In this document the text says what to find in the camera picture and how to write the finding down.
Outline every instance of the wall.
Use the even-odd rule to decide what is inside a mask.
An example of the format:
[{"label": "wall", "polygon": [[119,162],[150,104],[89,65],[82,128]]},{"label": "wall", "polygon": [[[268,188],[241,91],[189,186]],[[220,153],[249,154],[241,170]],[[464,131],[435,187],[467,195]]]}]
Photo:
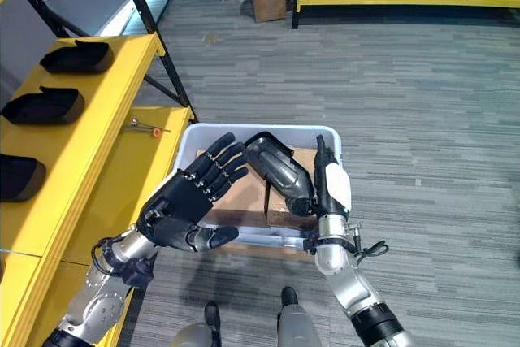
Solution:
[{"label": "wall", "polygon": [[[60,15],[87,33],[95,33],[126,0],[49,0]],[[54,41],[27,0],[0,5],[0,98],[2,105]]]}]

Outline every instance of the striped carpet floor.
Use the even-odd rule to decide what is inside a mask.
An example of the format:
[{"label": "striped carpet floor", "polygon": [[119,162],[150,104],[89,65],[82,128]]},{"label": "striped carpet floor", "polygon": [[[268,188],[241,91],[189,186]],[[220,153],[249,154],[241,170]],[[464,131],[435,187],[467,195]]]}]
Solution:
[{"label": "striped carpet floor", "polygon": [[[494,9],[390,14],[347,11],[292,31],[289,17],[255,24],[236,1],[173,0],[160,27],[201,121],[338,131],[352,220],[366,245],[391,246],[362,268],[418,345],[517,347],[518,22]],[[166,84],[158,64],[151,75]],[[136,103],[171,105],[147,85]],[[312,262],[165,249],[155,275],[133,300],[122,347],[168,346],[208,300],[221,305],[224,346],[276,345],[286,284],[323,345],[362,345]]]}]

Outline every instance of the cable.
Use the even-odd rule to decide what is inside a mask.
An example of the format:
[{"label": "cable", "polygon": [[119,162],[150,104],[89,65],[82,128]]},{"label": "cable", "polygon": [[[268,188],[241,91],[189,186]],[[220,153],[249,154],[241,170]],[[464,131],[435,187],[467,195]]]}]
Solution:
[{"label": "cable", "polygon": [[113,272],[113,271],[108,271],[106,268],[104,268],[101,263],[99,262],[98,260],[98,257],[96,256],[96,249],[98,248],[103,248],[103,246],[105,246],[107,243],[108,244],[113,244],[117,241],[121,241],[123,240],[123,237],[121,235],[119,236],[116,236],[116,237],[104,237],[102,239],[100,239],[93,247],[92,249],[90,250],[90,257],[92,258],[92,264],[94,265],[94,267],[96,267],[96,269],[101,272],[103,275],[107,275],[107,276],[120,276],[117,272]]},{"label": "cable", "polygon": [[364,258],[374,258],[376,256],[385,255],[390,250],[390,247],[385,243],[384,240],[378,241],[370,248],[365,248],[361,252],[357,252],[356,256],[359,256],[357,259],[357,264],[362,262]]}]

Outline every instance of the robot leg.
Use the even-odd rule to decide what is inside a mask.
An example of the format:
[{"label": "robot leg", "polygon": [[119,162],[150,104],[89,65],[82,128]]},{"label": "robot leg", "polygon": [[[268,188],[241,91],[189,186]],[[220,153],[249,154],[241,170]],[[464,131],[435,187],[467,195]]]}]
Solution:
[{"label": "robot leg", "polygon": [[210,301],[204,308],[205,323],[182,328],[170,347],[222,347],[220,340],[220,313],[217,304]]},{"label": "robot leg", "polygon": [[322,346],[312,319],[298,305],[296,292],[290,286],[282,290],[282,311],[278,316],[278,347]]}]

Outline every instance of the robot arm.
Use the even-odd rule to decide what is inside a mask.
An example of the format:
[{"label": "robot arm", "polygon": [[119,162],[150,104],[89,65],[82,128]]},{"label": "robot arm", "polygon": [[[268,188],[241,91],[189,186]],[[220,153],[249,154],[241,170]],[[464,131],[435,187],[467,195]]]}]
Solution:
[{"label": "robot arm", "polygon": [[45,347],[97,344],[119,321],[128,292],[146,288],[154,278],[154,261],[161,247],[200,252],[238,236],[236,228],[197,225],[213,202],[247,174],[242,167],[244,146],[234,141],[232,133],[224,135],[185,171],[169,175],[141,209],[136,225],[93,247],[93,264],[84,285]]},{"label": "robot arm", "polygon": [[325,275],[362,342],[370,347],[415,346],[411,335],[358,269],[362,258],[384,254],[388,247],[381,241],[371,249],[361,248],[359,225],[347,224],[351,209],[349,176],[325,146],[322,136],[318,136],[314,160],[314,186],[319,223],[316,266]]}]

